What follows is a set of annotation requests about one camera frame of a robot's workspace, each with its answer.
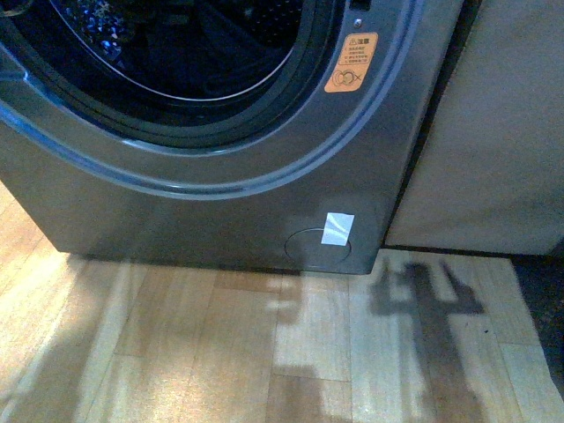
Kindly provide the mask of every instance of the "front-load washing machine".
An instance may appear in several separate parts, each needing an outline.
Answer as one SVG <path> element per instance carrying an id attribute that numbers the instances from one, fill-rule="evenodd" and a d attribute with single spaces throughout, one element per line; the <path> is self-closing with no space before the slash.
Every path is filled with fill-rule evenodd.
<path id="1" fill-rule="evenodd" d="M 57 249 L 366 273 L 462 0 L 0 4 L 0 180 Z"/>

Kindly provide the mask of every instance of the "orange warning label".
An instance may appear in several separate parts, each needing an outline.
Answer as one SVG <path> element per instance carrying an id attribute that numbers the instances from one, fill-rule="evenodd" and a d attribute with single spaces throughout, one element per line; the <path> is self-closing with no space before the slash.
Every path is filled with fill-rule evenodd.
<path id="1" fill-rule="evenodd" d="M 368 72 L 377 43 L 377 33 L 352 33 L 347 36 L 325 92 L 349 93 L 358 90 Z"/>

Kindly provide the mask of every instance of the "hardwood floorboard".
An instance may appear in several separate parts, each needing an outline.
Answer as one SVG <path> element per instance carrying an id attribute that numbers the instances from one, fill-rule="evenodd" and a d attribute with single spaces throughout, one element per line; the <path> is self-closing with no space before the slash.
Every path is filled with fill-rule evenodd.
<path id="1" fill-rule="evenodd" d="M 145 274 L 144 266 L 95 261 L 79 272 L 1 421 L 84 421 Z"/>
<path id="2" fill-rule="evenodd" d="M 33 252 L 43 234 L 17 202 L 0 215 L 0 293 Z"/>
<path id="3" fill-rule="evenodd" d="M 527 423 L 564 421 L 564 403 L 546 367 L 540 346 L 501 344 L 509 378 Z"/>
<path id="4" fill-rule="evenodd" d="M 347 278 L 284 276 L 274 373 L 351 380 Z"/>
<path id="5" fill-rule="evenodd" d="M 409 253 L 383 251 L 370 276 L 351 280 L 352 416 L 355 423 L 433 422 L 427 355 Z"/>
<path id="6" fill-rule="evenodd" d="M 504 259 L 366 276 L 55 251 L 0 185 L 0 423 L 564 421 Z"/>
<path id="7" fill-rule="evenodd" d="M 277 299 L 214 290 L 182 403 L 186 421 L 265 421 Z"/>
<path id="8" fill-rule="evenodd" d="M 273 375 L 266 423 L 351 423 L 351 384 Z"/>

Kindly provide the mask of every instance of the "white sticker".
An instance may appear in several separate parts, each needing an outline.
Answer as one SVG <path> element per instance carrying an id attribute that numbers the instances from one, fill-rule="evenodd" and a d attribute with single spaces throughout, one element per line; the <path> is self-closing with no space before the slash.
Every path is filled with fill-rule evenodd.
<path id="1" fill-rule="evenodd" d="M 349 241 L 351 227 L 353 227 L 353 220 L 353 214 L 327 213 L 321 243 L 328 245 L 346 245 Z"/>

